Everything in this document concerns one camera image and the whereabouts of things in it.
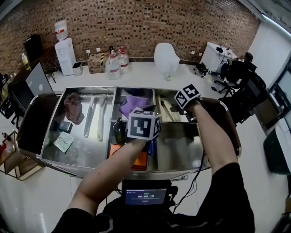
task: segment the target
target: brick wall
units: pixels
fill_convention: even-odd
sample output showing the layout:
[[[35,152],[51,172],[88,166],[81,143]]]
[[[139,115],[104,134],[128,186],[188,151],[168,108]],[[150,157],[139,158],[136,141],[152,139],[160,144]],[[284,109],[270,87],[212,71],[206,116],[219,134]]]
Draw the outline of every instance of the brick wall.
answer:
[[[0,21],[0,72],[17,70],[31,34],[41,34],[44,48],[53,46],[54,24],[62,19],[77,60],[87,59],[86,49],[122,44],[132,57],[153,57],[160,42],[171,43],[183,60],[199,61],[207,41],[226,42],[240,55],[260,24],[237,0],[24,0]]]

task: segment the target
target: timer display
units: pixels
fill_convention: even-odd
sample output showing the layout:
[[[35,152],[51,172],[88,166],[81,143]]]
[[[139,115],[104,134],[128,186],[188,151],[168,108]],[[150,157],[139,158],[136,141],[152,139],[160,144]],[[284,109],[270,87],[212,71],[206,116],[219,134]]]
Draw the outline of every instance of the timer display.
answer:
[[[126,205],[161,205],[164,203],[166,188],[133,190],[126,189]]]

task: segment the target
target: crumpled towel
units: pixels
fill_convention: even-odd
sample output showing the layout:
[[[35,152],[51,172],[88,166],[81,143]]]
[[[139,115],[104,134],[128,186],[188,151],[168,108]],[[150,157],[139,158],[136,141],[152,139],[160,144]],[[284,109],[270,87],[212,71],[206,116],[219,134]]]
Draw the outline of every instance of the crumpled towel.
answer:
[[[136,107],[145,107],[147,106],[148,99],[137,97],[137,96],[126,96],[126,100],[120,104],[119,111],[128,119],[129,114]]]
[[[82,113],[83,106],[81,105],[80,96],[78,93],[70,94],[64,101],[65,116],[74,124],[79,125],[84,119]]]

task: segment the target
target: person's black hair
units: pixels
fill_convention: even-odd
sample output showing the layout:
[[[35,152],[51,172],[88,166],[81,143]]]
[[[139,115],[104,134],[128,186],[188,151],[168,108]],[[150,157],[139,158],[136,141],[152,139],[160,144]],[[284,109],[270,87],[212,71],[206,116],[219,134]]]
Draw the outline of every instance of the person's black hair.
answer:
[[[253,57],[253,55],[252,55],[251,53],[247,52],[247,53],[245,54],[245,58],[246,58],[248,61],[252,62],[254,57]]]

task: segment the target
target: orange container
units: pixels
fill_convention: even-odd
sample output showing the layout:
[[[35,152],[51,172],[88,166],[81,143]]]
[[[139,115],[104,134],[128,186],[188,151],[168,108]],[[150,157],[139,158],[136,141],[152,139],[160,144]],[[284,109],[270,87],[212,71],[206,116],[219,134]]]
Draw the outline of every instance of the orange container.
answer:
[[[117,144],[110,144],[110,153],[109,157],[113,155],[115,151],[117,151],[121,145]],[[145,171],[147,169],[147,153],[141,152],[140,156],[137,158],[135,163],[131,167],[132,170],[138,170],[138,171]]]

